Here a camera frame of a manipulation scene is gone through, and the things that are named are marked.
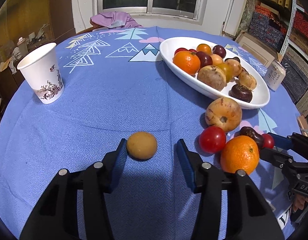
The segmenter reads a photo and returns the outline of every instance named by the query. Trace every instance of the white paper cup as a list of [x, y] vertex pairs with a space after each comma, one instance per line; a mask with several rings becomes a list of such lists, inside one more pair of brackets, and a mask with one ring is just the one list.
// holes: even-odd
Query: white paper cup
[[56, 101], [64, 91], [55, 51], [56, 43], [43, 45], [23, 58], [20, 70], [30, 87], [44, 104]]

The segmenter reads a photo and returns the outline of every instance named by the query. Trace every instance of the beverage can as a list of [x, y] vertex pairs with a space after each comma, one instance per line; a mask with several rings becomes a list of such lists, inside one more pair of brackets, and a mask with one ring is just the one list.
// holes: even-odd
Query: beverage can
[[285, 78], [285, 68], [276, 60], [274, 60], [267, 69], [267, 73], [263, 77], [267, 86], [272, 90], [277, 90], [279, 85]]

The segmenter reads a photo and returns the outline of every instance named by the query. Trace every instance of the mandarin orange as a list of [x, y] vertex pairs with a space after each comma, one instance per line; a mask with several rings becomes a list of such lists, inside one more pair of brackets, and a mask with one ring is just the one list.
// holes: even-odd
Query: mandarin orange
[[259, 163], [259, 149], [256, 142], [245, 135], [229, 140], [221, 152], [223, 171], [235, 173], [244, 170], [250, 175]]
[[195, 75], [201, 66], [201, 61], [195, 52], [179, 51], [173, 58], [173, 63], [187, 74]]

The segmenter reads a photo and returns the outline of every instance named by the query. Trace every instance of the blue tablecloth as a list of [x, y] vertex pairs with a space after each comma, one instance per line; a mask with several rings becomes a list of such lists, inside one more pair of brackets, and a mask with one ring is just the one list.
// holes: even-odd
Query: blue tablecloth
[[[197, 31], [119, 29], [62, 42], [56, 51], [65, 85], [63, 95], [44, 105], [24, 82], [0, 124], [0, 216], [17, 237], [59, 169], [83, 170], [115, 150], [121, 138], [144, 130], [158, 141], [156, 155], [146, 162], [127, 158], [118, 188], [105, 196], [114, 237], [190, 239], [200, 195], [187, 188], [174, 145], [184, 138], [188, 148], [201, 153], [204, 161], [219, 164], [218, 155], [202, 153], [197, 143], [206, 127], [204, 113], [211, 99], [178, 79], [158, 51], [161, 41], [177, 36], [220, 44], [265, 74], [264, 66], [237, 43]], [[300, 132], [298, 116], [280, 86], [276, 92], [271, 91], [271, 100], [264, 108], [243, 110], [241, 126], [287, 136]], [[228, 139], [235, 131], [228, 134]], [[251, 178], [288, 237], [294, 228], [288, 220], [293, 196], [288, 193], [287, 180], [279, 169], [264, 161]], [[226, 233], [226, 198], [224, 193], [220, 239]], [[81, 202], [78, 213], [84, 239]]]

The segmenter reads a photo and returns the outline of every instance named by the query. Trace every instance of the wooden cabinet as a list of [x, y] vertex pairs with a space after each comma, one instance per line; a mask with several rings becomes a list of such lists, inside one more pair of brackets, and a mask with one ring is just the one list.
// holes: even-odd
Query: wooden cabinet
[[51, 31], [58, 44], [76, 34], [72, 0], [49, 0]]
[[76, 34], [72, 0], [6, 0], [0, 9], [0, 63], [10, 58], [20, 37], [37, 35], [44, 25], [43, 39], [29, 44], [29, 51]]

